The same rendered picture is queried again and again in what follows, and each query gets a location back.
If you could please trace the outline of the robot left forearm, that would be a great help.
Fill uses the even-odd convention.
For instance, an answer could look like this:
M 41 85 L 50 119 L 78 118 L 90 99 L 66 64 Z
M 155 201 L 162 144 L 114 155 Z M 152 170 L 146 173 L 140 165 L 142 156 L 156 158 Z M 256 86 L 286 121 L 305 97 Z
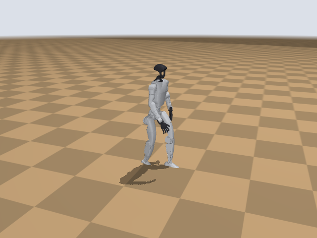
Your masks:
M 167 108 L 168 108 L 168 109 L 169 109 L 170 107 L 172 107 L 171 101 L 170 101 L 170 96 L 167 97 L 167 98 L 165 99 L 165 101 L 166 101 L 166 105 L 167 105 Z M 173 108 L 173 107 L 172 107 L 172 108 Z

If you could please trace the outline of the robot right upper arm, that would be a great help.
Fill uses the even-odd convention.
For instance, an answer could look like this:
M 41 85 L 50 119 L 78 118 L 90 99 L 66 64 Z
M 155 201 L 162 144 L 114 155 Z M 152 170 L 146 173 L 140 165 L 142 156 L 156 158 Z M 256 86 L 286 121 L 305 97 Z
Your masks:
M 148 105 L 150 107 L 150 103 L 153 102 L 153 99 L 155 98 L 155 92 L 157 90 L 157 84 L 153 83 L 151 85 L 149 85 L 149 101 L 148 101 Z

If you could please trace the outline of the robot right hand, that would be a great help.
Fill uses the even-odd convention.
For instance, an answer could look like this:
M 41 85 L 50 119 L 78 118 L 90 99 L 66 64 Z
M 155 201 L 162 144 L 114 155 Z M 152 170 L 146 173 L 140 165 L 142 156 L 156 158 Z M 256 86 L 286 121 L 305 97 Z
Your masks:
M 157 122 L 159 123 L 159 121 L 157 120 Z M 162 120 L 162 122 L 161 123 L 159 123 L 160 124 L 160 126 L 161 126 L 161 129 L 162 129 L 162 131 L 163 131 L 163 134 L 164 134 L 164 132 L 166 133 L 166 131 L 168 132 L 169 131 L 169 128 L 168 127 L 170 127 L 168 124 L 166 124 L 166 123 L 164 123 L 164 121 Z M 168 126 L 168 127 L 167 127 Z M 168 130 L 167 130 L 168 129 Z

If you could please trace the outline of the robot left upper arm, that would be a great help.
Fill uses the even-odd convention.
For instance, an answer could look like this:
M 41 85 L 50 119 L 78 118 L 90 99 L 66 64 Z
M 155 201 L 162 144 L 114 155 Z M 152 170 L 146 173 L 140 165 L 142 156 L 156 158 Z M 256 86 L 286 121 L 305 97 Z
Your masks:
M 166 80 L 166 79 L 165 79 Z M 168 93 L 168 84 L 169 84 L 169 81 L 168 80 L 166 80 L 166 82 L 167 82 L 167 91 L 166 91 L 166 96 L 165 96 L 165 98 L 167 98 L 167 97 L 169 97 L 170 96 L 170 94 Z

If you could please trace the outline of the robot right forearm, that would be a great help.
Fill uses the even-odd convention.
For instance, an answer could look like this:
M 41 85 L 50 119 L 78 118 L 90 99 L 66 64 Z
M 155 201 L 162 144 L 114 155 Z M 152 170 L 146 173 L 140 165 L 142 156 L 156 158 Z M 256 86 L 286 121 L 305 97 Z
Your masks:
M 155 119 L 159 121 L 159 123 L 162 122 L 162 119 L 157 111 L 156 105 L 154 102 L 150 103 L 150 108 L 151 108 L 151 112 L 153 113 L 153 115 L 155 116 Z

